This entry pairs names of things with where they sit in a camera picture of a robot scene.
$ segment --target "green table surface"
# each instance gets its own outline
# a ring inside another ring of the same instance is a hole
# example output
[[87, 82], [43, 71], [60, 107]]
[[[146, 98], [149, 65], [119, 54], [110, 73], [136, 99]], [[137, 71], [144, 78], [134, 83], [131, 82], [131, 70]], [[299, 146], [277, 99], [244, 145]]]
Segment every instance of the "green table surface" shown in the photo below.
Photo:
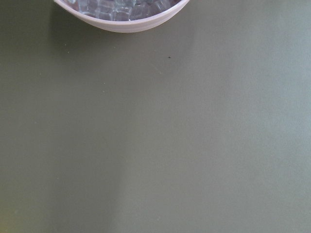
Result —
[[0, 3], [0, 233], [310, 233], [311, 1], [191, 0], [142, 33]]

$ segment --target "bowl rim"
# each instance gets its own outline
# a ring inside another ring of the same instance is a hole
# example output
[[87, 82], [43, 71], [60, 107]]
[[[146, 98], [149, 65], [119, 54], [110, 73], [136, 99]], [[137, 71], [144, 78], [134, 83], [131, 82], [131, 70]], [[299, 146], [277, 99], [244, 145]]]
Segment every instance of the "bowl rim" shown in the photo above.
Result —
[[106, 24], [106, 25], [135, 25], [135, 24], [141, 24], [141, 23], [146, 23], [149, 21], [157, 20], [158, 18], [162, 18], [165, 15], [169, 15], [170, 13], [173, 13], [176, 8], [179, 7], [179, 5], [184, 4], [184, 2], [187, 2], [189, 0], [180, 0], [177, 4], [172, 6], [170, 9], [163, 11], [159, 14], [156, 14], [154, 16], [150, 16], [147, 18], [142, 18], [142, 19], [136, 19], [133, 21], [111, 21], [111, 20], [105, 20], [105, 19], [100, 19], [100, 18], [94, 18], [91, 16], [84, 15], [74, 9], [72, 9], [70, 6], [68, 6], [66, 3], [64, 3], [62, 0], [54, 0], [58, 5], [63, 7], [65, 10], [68, 12], [72, 13], [73, 15], [79, 16], [81, 19], [85, 19], [87, 21], [92, 21], [94, 23], [101, 23], [101, 24]]

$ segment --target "tabletop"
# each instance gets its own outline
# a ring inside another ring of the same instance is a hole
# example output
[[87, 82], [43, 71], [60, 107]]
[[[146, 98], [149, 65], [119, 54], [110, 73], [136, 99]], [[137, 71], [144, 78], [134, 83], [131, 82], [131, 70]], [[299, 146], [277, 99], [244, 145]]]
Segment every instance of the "tabletop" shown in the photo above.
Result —
[[1, 233], [309, 233], [311, 1], [191, 0], [141, 33], [0, 4]]

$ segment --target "ice cube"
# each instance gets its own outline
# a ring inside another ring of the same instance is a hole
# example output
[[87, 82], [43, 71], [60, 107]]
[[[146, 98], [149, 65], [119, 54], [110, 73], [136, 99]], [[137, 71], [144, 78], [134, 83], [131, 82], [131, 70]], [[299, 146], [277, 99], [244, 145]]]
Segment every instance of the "ice cube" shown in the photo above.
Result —
[[96, 9], [98, 6], [98, 0], [78, 0], [80, 13], [96, 17]]
[[140, 5], [135, 5], [130, 15], [130, 20], [147, 18], [150, 16], [150, 6], [143, 2]]
[[135, 0], [115, 0], [117, 6], [133, 7]]
[[112, 20], [113, 11], [115, 8], [114, 1], [111, 0], [99, 0], [98, 7], [96, 9], [96, 18]]
[[141, 5], [144, 2], [146, 2], [146, 0], [134, 0], [134, 5]]
[[115, 21], [129, 21], [130, 15], [132, 12], [131, 7], [117, 7], [115, 11], [113, 12], [113, 20]]
[[151, 15], [157, 15], [163, 11], [170, 9], [170, 0], [155, 0], [154, 3], [150, 5]]

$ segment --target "white bowl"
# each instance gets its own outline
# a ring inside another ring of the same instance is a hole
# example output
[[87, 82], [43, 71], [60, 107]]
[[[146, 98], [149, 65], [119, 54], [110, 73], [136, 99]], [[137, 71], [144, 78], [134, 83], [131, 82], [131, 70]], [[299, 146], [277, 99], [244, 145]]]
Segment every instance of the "white bowl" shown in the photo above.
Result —
[[66, 11], [78, 17], [82, 21], [89, 23], [95, 27], [116, 32], [116, 33], [136, 33], [154, 28], [176, 15], [190, 0], [181, 0], [170, 9], [144, 19], [134, 21], [109, 21], [90, 16], [83, 15], [82, 13], [70, 8], [62, 0], [54, 0], [58, 5], [63, 7]]

